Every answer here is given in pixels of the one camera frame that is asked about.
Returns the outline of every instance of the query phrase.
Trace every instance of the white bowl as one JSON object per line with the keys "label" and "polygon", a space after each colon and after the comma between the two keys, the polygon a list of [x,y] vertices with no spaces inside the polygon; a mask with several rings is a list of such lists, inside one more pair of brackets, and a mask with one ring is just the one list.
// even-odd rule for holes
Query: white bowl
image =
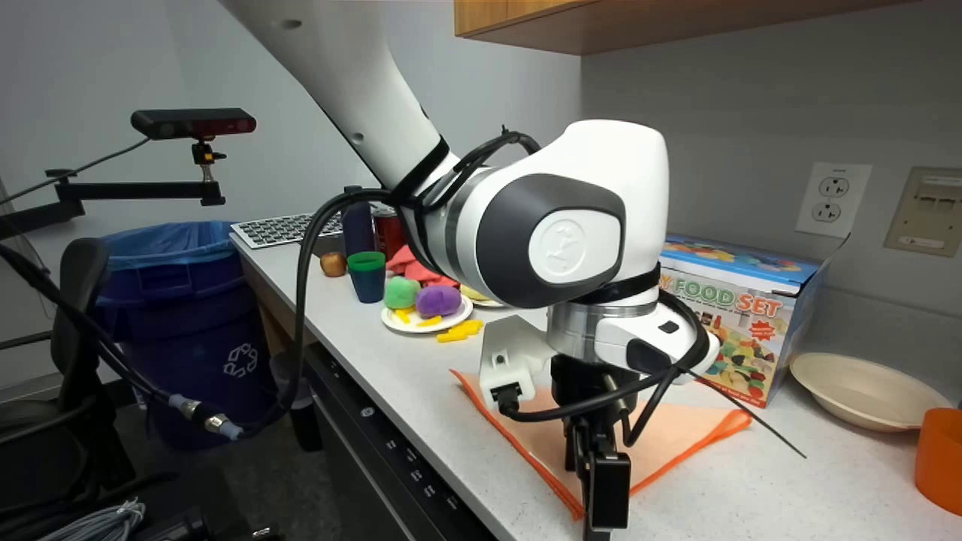
{"label": "white bowl", "polygon": [[834,416],[864,431],[921,431],[929,410],[949,410],[949,400],[922,382],[847,354],[804,353],[792,375]]}

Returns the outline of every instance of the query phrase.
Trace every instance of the countertop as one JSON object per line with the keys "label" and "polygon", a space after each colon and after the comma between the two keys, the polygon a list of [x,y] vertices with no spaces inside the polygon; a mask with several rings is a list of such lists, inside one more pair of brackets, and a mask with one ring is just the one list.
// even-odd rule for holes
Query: countertop
{"label": "countertop", "polygon": [[[297,248],[237,248],[292,304]],[[537,324],[542,314],[522,314],[522,319]],[[474,374],[480,337],[455,346],[399,337],[379,323],[379,304],[356,300],[350,276],[328,279],[316,265],[307,323],[495,538],[581,538],[581,523],[474,411],[450,375],[450,371]],[[667,400],[725,407],[701,386],[678,386]],[[916,432],[877,437],[844,428],[792,379],[762,416],[808,459],[751,423],[636,492],[632,527],[613,538],[962,538],[962,516],[915,490]]]}

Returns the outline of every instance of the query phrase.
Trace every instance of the plate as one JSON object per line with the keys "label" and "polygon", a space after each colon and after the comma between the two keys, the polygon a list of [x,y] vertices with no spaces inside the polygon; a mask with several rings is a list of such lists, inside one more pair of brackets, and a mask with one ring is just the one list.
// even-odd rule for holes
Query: plate
{"label": "plate", "polygon": [[397,335],[440,335],[447,331],[471,315],[471,300],[459,294],[459,309],[437,324],[425,324],[419,314],[410,315],[410,323],[397,319],[392,309],[381,309],[381,324]]}
{"label": "plate", "polygon": [[834,353],[798,354],[792,375],[828,411],[877,432],[921,431],[929,410],[949,407],[949,400],[898,371]]}

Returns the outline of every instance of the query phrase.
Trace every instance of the white wall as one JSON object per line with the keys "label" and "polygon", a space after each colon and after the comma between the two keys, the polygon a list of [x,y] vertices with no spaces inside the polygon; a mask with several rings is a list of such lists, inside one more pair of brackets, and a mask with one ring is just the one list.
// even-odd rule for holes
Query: white wall
{"label": "white wall", "polygon": [[829,268],[814,343],[927,361],[962,397],[962,256],[883,250],[912,166],[962,167],[962,10],[921,2],[599,54],[582,111],[661,127],[670,226],[823,256],[798,234],[813,162],[871,162],[853,238]]}
{"label": "white wall", "polygon": [[[379,0],[384,34],[421,104],[455,151],[501,124],[553,137],[581,111],[581,60],[455,39],[450,0]],[[248,137],[218,137],[227,209],[91,201],[88,216],[30,234],[58,268],[76,234],[169,220],[248,220],[314,210],[347,183],[372,183],[326,114],[218,0],[2,0],[0,177],[5,191],[137,137],[134,108],[241,104]],[[196,181],[189,141],[148,144],[88,181]],[[50,191],[18,209],[50,201]]]}

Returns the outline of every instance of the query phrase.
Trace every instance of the cardboard box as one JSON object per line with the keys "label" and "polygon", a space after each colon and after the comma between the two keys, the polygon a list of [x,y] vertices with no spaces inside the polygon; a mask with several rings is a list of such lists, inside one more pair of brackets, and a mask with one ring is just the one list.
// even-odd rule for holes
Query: cardboard box
{"label": "cardboard box", "polygon": [[661,290],[687,300],[720,337],[704,375],[727,394],[767,407],[813,319],[817,263],[670,234]]}

